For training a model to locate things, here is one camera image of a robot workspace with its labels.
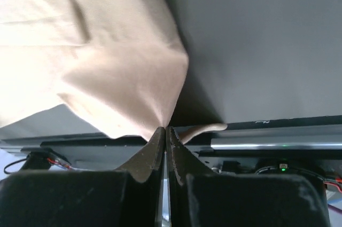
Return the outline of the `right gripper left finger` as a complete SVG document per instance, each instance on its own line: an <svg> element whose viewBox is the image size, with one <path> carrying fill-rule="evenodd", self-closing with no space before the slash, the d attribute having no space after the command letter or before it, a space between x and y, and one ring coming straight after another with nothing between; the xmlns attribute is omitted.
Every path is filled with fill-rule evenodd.
<svg viewBox="0 0 342 227"><path fill-rule="evenodd" d="M1 226L161 226L165 129L117 169L23 170L1 183Z"/></svg>

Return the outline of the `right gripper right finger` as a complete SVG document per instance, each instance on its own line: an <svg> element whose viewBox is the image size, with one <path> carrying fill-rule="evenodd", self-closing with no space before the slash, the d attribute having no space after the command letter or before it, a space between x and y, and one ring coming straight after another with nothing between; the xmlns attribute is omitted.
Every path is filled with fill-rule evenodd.
<svg viewBox="0 0 342 227"><path fill-rule="evenodd" d="M328 207L308 179L217 174L166 131L172 226L329 226Z"/></svg>

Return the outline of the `beige t shirt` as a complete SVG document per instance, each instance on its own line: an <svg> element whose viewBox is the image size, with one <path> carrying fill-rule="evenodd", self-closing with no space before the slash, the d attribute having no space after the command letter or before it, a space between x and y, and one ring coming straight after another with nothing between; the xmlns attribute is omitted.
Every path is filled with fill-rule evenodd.
<svg viewBox="0 0 342 227"><path fill-rule="evenodd" d="M1 0L1 126L64 104L111 138L168 126L189 58L165 0Z"/></svg>

